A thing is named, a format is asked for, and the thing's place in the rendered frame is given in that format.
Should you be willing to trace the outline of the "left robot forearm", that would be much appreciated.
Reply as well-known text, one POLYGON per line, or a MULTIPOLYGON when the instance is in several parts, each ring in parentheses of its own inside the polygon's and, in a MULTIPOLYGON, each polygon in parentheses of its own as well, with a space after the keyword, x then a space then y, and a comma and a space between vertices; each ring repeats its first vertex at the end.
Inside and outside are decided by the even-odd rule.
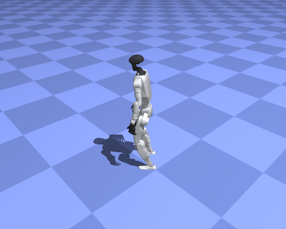
POLYGON ((138 102, 134 102, 133 103, 133 115, 132 115, 132 120, 131 120, 132 125, 134 125, 135 122, 138 120, 139 113, 140 113, 139 104, 138 102))

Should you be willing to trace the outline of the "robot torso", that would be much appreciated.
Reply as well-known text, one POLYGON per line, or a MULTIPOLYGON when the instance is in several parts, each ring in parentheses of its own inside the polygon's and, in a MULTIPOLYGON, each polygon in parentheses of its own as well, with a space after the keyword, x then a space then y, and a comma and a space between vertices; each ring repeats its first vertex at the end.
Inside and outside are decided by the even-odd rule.
MULTIPOLYGON (((144 70, 144 71, 146 71, 146 70, 144 70)), ((150 100, 152 97, 152 91, 151 91, 149 74, 147 71, 146 71, 145 75, 139 75, 139 73, 136 73, 136 74, 134 76, 133 81, 135 81, 135 79, 141 79, 142 83, 143 83, 141 115, 144 115, 144 113, 147 113, 149 115, 149 118, 150 118, 152 116, 152 113, 153 113, 153 107, 150 104, 150 100)))

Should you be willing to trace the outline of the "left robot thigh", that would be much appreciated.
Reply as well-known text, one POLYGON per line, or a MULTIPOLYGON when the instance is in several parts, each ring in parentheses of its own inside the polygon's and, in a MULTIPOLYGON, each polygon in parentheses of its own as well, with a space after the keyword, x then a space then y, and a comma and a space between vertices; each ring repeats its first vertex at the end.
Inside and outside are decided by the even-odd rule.
POLYGON ((138 120, 135 126, 136 135, 133 135, 133 139, 134 139, 134 143, 136 147, 138 143, 142 143, 145 147, 145 142, 140 139, 143 135, 144 125, 147 126, 148 122, 149 122, 149 115, 147 113, 144 113, 144 115, 140 115, 138 117, 138 120))

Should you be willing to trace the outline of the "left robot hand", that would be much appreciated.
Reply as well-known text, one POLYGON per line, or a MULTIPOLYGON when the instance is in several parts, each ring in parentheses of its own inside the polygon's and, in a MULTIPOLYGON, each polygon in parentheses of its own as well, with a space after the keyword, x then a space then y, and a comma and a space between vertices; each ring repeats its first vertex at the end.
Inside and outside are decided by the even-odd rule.
POLYGON ((131 123, 130 123, 130 125, 129 125, 129 127, 127 127, 127 129, 129 129, 129 133, 130 134, 132 134, 132 135, 136 135, 136 133, 135 133, 135 126, 136 126, 136 123, 137 123, 137 121, 135 122, 135 124, 134 125, 132 125, 131 123))

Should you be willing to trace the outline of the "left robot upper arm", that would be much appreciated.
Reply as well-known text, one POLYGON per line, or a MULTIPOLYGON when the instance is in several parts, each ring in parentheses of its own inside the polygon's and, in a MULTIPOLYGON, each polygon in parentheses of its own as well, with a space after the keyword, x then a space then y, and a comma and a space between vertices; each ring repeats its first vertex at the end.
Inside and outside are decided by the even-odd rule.
POLYGON ((136 98, 136 102, 138 102, 139 107, 142 106, 142 80, 141 79, 135 79, 133 82, 133 88, 134 88, 134 95, 136 98))

